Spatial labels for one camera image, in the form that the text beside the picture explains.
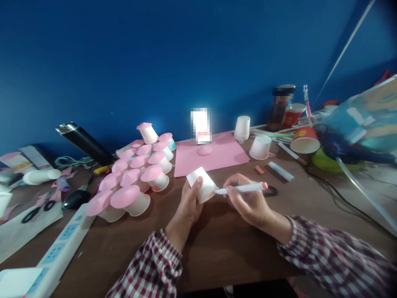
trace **hand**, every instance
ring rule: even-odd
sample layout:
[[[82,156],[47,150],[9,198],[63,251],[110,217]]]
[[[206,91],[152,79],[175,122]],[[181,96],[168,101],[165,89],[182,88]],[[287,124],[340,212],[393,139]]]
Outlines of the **hand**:
[[[233,186],[256,183],[249,180],[242,174],[230,176],[223,187],[226,188],[231,203],[236,208],[242,218],[261,230],[269,225],[275,219],[275,215],[267,205],[265,197],[260,190],[255,192],[246,192],[243,195]]]
[[[168,240],[179,252],[182,252],[185,247],[190,229],[197,222],[203,210],[203,204],[199,204],[197,201],[197,195],[202,186],[203,178],[201,176],[197,178],[191,188],[189,182],[186,180],[182,189],[182,197],[178,209],[164,229]]]
[[[246,192],[243,196],[233,187],[255,183],[241,174],[230,176],[224,188],[242,218],[249,224],[269,234],[281,244],[286,245],[292,238],[292,225],[283,215],[270,209],[260,190]]]

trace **right hand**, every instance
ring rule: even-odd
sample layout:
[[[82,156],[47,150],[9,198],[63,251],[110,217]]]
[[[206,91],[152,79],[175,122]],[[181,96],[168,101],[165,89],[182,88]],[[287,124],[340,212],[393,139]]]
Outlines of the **right hand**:
[[[256,183],[241,174],[230,176],[223,187],[226,188],[231,203],[242,218],[249,224],[265,231],[266,227],[276,220],[275,212],[270,209],[260,190],[241,194],[234,188],[236,185]]]

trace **blue wall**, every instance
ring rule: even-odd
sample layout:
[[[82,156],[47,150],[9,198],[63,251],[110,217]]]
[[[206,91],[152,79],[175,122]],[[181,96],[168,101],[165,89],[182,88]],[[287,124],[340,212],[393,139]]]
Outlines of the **blue wall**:
[[[212,108],[214,132],[266,123],[276,85],[315,99],[369,0],[32,2],[0,4],[0,155],[82,157],[54,130],[67,121],[112,152],[143,121],[189,138],[192,107]],[[397,66],[393,13],[376,1],[315,108]]]

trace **wooden table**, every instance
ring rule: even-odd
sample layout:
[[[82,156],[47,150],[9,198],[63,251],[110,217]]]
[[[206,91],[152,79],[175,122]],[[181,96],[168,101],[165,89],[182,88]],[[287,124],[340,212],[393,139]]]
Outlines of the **wooden table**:
[[[242,145],[246,152],[252,141],[250,139]],[[282,214],[302,215],[327,228],[347,231],[370,243],[389,260],[397,260],[397,243],[390,236],[348,208],[275,143],[272,143],[271,152],[276,153],[277,157],[214,170],[208,174],[218,186],[222,186],[234,173],[241,173],[256,181],[264,180],[278,190],[278,196],[267,199],[274,210]],[[267,166],[270,161],[286,169],[295,179],[287,183]],[[265,171],[265,175],[260,176],[254,170],[256,165]],[[315,170],[314,166],[311,168],[329,179],[346,198],[376,216],[376,211],[346,177],[328,175],[319,169]],[[173,170],[168,175],[173,177]],[[77,189],[86,183],[89,176],[86,170],[79,169],[70,184],[73,189]],[[93,182],[91,191],[95,190],[98,182],[99,180]],[[139,217],[133,218],[125,214],[114,223],[97,218],[53,297],[104,297],[114,282],[124,274],[148,235],[165,227],[172,218],[184,182],[185,178],[172,178],[166,190],[160,193],[149,191],[149,209]],[[19,187],[15,189],[13,199],[21,202],[31,199],[36,193],[44,193],[49,185]],[[33,204],[34,201],[31,201],[21,208],[26,209]],[[66,210],[61,220],[0,264],[0,270],[36,266],[72,215],[72,211]],[[183,256],[183,273],[177,285],[181,291],[280,279],[301,273],[279,256],[271,237],[249,226],[225,199],[219,197],[205,203],[203,213],[190,233]]]

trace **left hand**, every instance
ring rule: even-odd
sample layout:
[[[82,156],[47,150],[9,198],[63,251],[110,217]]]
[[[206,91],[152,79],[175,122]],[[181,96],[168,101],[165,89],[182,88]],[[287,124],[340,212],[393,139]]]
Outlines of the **left hand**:
[[[197,222],[201,211],[203,210],[203,204],[199,204],[197,201],[197,195],[199,194],[199,190],[202,186],[203,178],[200,176],[194,182],[192,187],[190,187],[190,184],[186,179],[182,188],[181,202],[179,203],[175,216],[179,217],[181,221],[189,226],[192,226]]]
[[[177,251],[182,252],[191,227],[197,222],[203,210],[203,204],[197,201],[197,195],[203,186],[203,178],[197,178],[192,187],[186,180],[183,189],[181,202],[174,217],[165,227],[164,233]]]

